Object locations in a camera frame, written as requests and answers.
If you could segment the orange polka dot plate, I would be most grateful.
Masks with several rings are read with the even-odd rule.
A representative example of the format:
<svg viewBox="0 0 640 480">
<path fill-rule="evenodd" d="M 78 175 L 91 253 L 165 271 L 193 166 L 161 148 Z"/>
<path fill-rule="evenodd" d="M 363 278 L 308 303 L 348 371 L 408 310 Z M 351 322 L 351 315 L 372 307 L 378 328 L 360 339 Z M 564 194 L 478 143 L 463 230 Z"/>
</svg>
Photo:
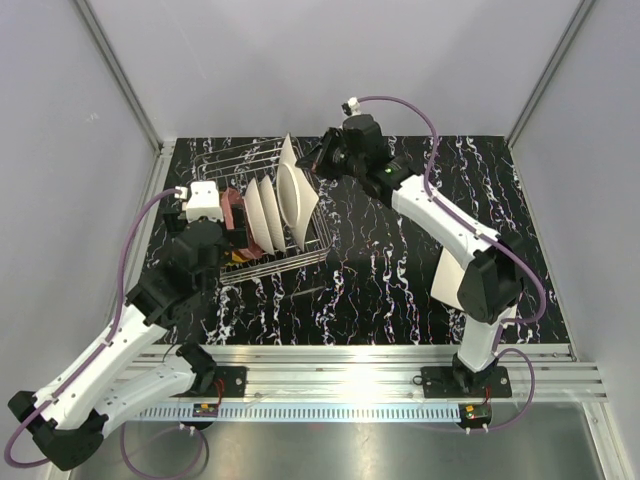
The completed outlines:
<svg viewBox="0 0 640 480">
<path fill-rule="evenodd" d="M 244 258 L 239 252 L 233 251 L 231 253 L 230 262 L 232 264 L 244 264 L 244 263 L 248 262 L 248 259 Z"/>
</svg>

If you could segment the metal wire dish rack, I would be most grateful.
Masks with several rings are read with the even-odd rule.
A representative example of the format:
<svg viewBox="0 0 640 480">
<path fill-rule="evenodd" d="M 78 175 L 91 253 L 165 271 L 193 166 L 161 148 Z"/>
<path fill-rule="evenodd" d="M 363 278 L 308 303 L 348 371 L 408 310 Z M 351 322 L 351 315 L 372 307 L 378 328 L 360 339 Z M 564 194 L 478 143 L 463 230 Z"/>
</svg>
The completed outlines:
<svg viewBox="0 0 640 480">
<path fill-rule="evenodd" d="M 212 180 L 219 190 L 232 187 L 244 193 L 252 180 L 260 181 L 266 176 L 276 179 L 284 143 L 283 137 L 258 138 L 251 143 L 229 144 L 220 150 L 200 153 L 193 158 L 195 178 Z M 288 226 L 283 227 L 283 233 L 285 251 L 227 266 L 220 273 L 221 282 L 232 285 L 307 267 L 325 260 L 331 250 L 329 228 L 320 206 L 311 214 L 304 247 L 297 245 Z"/>
</svg>

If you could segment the pink polka dot plate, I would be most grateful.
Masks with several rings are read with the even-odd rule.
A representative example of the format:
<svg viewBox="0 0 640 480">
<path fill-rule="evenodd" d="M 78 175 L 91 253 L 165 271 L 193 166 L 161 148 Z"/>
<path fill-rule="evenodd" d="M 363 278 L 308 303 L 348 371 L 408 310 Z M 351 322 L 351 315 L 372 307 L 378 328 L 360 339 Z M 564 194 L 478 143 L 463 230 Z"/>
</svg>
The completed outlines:
<svg viewBox="0 0 640 480">
<path fill-rule="evenodd" d="M 221 206 L 226 238 L 233 252 L 245 261 L 260 259 L 263 250 L 253 238 L 242 195 L 234 188 L 227 188 L 221 195 Z"/>
</svg>

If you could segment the white square plate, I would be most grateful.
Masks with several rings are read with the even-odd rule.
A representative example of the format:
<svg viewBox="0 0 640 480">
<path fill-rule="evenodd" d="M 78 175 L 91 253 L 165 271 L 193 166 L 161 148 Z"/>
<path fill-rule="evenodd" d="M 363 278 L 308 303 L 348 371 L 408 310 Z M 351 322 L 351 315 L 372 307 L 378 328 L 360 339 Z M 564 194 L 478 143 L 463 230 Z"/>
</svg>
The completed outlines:
<svg viewBox="0 0 640 480">
<path fill-rule="evenodd" d="M 431 296 L 444 305 L 462 311 L 458 300 L 458 289 L 464 277 L 464 270 L 453 255 L 442 249 L 431 286 Z"/>
<path fill-rule="evenodd" d="M 276 193 L 282 218 L 296 245 L 304 251 L 307 229 L 319 197 L 296 161 L 292 140 L 287 134 L 280 151 Z"/>
</svg>

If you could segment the floral patterned brown plate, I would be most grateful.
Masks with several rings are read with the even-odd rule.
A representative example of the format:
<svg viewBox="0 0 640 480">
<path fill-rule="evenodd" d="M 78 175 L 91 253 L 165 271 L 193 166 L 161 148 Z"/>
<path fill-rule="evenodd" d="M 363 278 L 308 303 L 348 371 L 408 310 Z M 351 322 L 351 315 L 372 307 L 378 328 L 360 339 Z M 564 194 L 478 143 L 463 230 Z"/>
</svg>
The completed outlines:
<svg viewBox="0 0 640 480">
<path fill-rule="evenodd" d="M 259 193 L 273 247 L 276 251 L 285 253 L 286 242 L 280 210 L 271 178 L 268 175 L 260 181 Z"/>
</svg>

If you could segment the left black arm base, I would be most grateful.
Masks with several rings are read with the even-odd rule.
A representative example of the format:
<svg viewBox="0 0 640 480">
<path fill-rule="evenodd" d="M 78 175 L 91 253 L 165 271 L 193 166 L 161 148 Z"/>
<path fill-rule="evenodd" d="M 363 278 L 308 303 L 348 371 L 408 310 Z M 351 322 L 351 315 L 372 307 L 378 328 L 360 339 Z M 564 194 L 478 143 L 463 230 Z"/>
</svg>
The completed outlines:
<svg viewBox="0 0 640 480">
<path fill-rule="evenodd" d="M 245 396 L 248 368 L 218 365 L 214 373 L 197 374 L 194 384 L 178 398 L 217 397 L 242 399 Z"/>
</svg>

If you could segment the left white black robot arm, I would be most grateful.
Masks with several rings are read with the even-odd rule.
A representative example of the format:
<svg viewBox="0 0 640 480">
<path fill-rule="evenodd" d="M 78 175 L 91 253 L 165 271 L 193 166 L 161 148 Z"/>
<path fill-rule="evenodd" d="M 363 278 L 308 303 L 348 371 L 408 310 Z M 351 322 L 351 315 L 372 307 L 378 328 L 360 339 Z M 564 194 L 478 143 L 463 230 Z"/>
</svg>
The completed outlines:
<svg viewBox="0 0 640 480">
<path fill-rule="evenodd" d="M 48 385 L 19 391 L 8 402 L 20 428 L 61 471 L 84 463 L 120 425 L 171 396 L 243 394 L 245 368 L 218 366 L 196 343 L 115 383 L 146 347 L 191 317 L 231 257 L 234 234 L 223 208 L 198 207 L 174 218 L 177 230 L 159 262 L 139 277 L 109 326 Z"/>
</svg>

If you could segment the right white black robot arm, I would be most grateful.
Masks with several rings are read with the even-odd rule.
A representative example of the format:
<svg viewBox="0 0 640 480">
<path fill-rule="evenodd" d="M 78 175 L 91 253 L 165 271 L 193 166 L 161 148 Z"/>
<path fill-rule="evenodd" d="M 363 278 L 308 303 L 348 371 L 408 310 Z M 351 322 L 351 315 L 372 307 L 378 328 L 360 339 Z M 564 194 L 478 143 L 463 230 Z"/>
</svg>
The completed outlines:
<svg viewBox="0 0 640 480">
<path fill-rule="evenodd" d="M 324 179 L 354 178 L 369 197 L 420 226 L 442 246 L 442 256 L 453 259 L 462 271 L 455 296 L 465 315 L 452 360 L 453 385 L 465 397 L 480 394 L 497 363 L 499 323 L 524 287 L 524 272 L 512 258 L 518 242 L 501 239 L 436 193 L 420 161 L 392 155 L 370 114 L 349 116 L 341 127 L 329 128 L 296 164 Z"/>
</svg>

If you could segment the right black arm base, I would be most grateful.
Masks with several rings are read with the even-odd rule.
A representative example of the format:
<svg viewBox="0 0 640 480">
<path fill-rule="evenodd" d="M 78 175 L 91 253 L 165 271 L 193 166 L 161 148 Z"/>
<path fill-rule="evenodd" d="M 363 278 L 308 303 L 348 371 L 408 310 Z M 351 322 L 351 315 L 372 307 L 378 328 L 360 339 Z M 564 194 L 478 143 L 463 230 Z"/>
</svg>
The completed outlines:
<svg viewBox="0 0 640 480">
<path fill-rule="evenodd" d="M 482 372 L 468 373 L 452 366 L 424 366 L 412 378 L 427 399 L 511 398 L 512 387 L 505 367 L 490 366 Z"/>
</svg>

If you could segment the black marble pattern mat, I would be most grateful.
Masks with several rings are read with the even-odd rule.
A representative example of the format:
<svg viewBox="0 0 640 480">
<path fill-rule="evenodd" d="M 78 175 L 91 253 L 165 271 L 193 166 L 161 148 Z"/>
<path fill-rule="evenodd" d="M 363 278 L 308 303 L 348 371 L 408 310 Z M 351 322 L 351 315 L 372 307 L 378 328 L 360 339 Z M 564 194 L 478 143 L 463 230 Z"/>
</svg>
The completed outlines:
<svg viewBox="0 0 640 480">
<path fill-rule="evenodd" d="M 445 136 L 433 184 L 482 223 L 523 239 L 523 260 L 544 285 L 537 323 L 505 329 L 503 341 L 565 343 L 569 333 L 529 215 L 521 182 L 499 136 Z M 369 199 L 351 178 L 315 183 L 327 225 L 318 263 L 217 288 L 207 304 L 164 337 L 167 344 L 408 345 L 460 340 L 463 316 L 429 293 L 439 244 Z"/>
</svg>

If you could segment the left aluminium frame post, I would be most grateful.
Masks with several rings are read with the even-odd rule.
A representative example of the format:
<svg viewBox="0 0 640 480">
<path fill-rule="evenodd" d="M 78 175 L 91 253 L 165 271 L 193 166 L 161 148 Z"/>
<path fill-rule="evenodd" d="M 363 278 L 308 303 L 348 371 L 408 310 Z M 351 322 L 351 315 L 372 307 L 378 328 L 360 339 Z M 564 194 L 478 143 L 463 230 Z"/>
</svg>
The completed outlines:
<svg viewBox="0 0 640 480">
<path fill-rule="evenodd" d="M 87 30 L 87 33 L 102 58 L 102 61 L 109 70 L 113 81 L 122 95 L 129 112 L 132 114 L 147 143 L 150 145 L 154 156 L 160 156 L 165 145 L 165 140 L 154 127 L 150 116 L 142 105 L 139 95 L 136 93 L 128 75 L 119 61 L 116 51 L 114 50 L 95 10 L 93 9 L 91 2 L 86 0 L 71 0 L 70 4 L 76 11 L 80 22 Z"/>
</svg>

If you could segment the aluminium frame post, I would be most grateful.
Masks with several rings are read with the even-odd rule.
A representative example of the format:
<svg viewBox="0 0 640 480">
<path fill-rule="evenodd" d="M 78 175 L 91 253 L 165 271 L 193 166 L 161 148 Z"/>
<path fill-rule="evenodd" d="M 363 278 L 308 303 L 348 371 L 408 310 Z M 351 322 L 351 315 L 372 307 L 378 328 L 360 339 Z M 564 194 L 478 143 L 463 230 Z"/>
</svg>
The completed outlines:
<svg viewBox="0 0 640 480">
<path fill-rule="evenodd" d="M 562 34 L 556 42 L 554 49 L 552 50 L 548 60 L 546 61 L 546 64 L 541 74 L 539 75 L 534 88 L 532 89 L 524 106 L 517 116 L 513 127 L 506 137 L 506 145 L 510 150 L 515 147 L 517 141 L 521 137 L 525 127 L 528 125 L 533 113 L 543 99 L 546 90 L 554 79 L 563 60 L 574 44 L 582 27 L 586 23 L 597 3 L 597 0 L 580 0 L 577 3 L 576 8 L 574 9 L 569 21 L 564 27 Z"/>
<path fill-rule="evenodd" d="M 154 127 L 150 116 L 142 105 L 139 95 L 136 93 L 128 75 L 119 61 L 116 51 L 114 50 L 95 10 L 93 9 L 91 2 L 86 0 L 71 0 L 70 4 L 76 11 L 80 22 L 87 30 L 87 33 L 102 58 L 102 61 L 109 70 L 113 81 L 122 95 L 129 112 L 132 114 L 147 143 L 150 145 L 154 156 L 160 156 L 165 145 L 165 140 Z"/>
</svg>

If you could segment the aluminium mounting rail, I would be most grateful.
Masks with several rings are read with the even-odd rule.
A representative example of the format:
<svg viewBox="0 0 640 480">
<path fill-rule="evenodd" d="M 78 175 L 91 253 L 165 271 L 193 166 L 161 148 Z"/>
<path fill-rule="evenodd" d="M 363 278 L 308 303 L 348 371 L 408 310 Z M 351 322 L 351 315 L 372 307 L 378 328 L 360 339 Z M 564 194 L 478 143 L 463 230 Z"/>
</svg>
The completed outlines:
<svg viewBox="0 0 640 480">
<path fill-rule="evenodd" d="M 450 364 L 454 345 L 266 346 L 208 345 L 221 366 L 244 366 L 246 401 L 288 403 L 422 402 L 413 382 L 421 368 Z M 508 370 L 511 403 L 605 402 L 593 362 L 567 344 L 522 344 L 500 361 Z"/>
</svg>

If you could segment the right aluminium frame post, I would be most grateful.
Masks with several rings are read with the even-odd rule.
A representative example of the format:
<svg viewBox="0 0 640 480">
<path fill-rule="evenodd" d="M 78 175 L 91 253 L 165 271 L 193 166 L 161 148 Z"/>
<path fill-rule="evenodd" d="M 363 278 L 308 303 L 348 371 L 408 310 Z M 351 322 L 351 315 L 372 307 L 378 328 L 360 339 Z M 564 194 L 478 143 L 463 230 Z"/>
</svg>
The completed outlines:
<svg viewBox="0 0 640 480">
<path fill-rule="evenodd" d="M 586 23 L 597 3 L 597 0 L 580 0 L 577 3 L 576 8 L 574 9 L 569 21 L 564 27 L 562 34 L 556 42 L 554 49 L 552 50 L 548 60 L 546 61 L 546 64 L 541 74 L 539 75 L 534 88 L 532 89 L 524 106 L 517 116 L 513 127 L 506 137 L 506 145 L 510 150 L 515 147 L 517 141 L 521 137 L 525 127 L 528 125 L 533 113 L 543 99 L 546 90 L 554 79 L 563 60 L 574 44 L 582 27 Z"/>
</svg>

